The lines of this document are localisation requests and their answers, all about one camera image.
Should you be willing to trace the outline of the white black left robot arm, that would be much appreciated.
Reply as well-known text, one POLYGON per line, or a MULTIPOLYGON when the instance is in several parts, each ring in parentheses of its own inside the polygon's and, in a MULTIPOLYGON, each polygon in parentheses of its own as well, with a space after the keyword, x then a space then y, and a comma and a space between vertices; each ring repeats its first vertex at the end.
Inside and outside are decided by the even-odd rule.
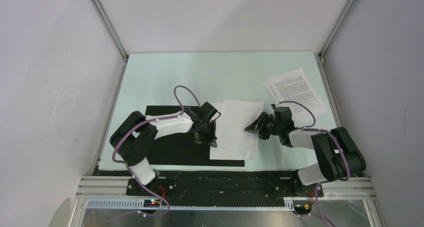
POLYGON ((113 147, 112 160, 123 163, 138 188, 145 195, 153 195, 158 189, 156 173, 148 160, 154 142, 163 137, 183 134, 191 139, 188 145, 217 147, 216 121, 219 111, 209 102, 199 107, 181 107, 179 112, 165 115, 143 115, 132 112, 112 134, 109 143, 113 147))

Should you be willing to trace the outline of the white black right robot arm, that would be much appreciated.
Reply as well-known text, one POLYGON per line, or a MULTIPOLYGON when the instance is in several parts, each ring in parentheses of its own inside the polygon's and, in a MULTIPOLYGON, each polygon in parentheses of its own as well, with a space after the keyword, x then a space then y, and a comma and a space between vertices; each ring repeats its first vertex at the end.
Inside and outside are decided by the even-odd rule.
POLYGON ((331 130, 296 127, 287 106, 274 106, 272 114, 262 112, 244 130, 261 140, 277 136, 283 146, 314 151, 317 162, 296 170, 291 176, 290 188, 297 196, 308 193, 311 185, 348 181, 366 169, 366 161, 345 127, 331 130))

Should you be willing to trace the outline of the white paper sheets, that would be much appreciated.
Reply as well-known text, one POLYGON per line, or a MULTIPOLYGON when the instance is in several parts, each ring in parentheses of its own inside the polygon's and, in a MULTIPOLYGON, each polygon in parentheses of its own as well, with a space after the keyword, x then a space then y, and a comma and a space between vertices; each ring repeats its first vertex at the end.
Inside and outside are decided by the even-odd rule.
POLYGON ((212 160, 252 160, 259 148, 256 133, 246 132, 263 112, 262 101, 223 99, 212 104, 221 116, 216 120, 217 147, 210 148, 212 160))

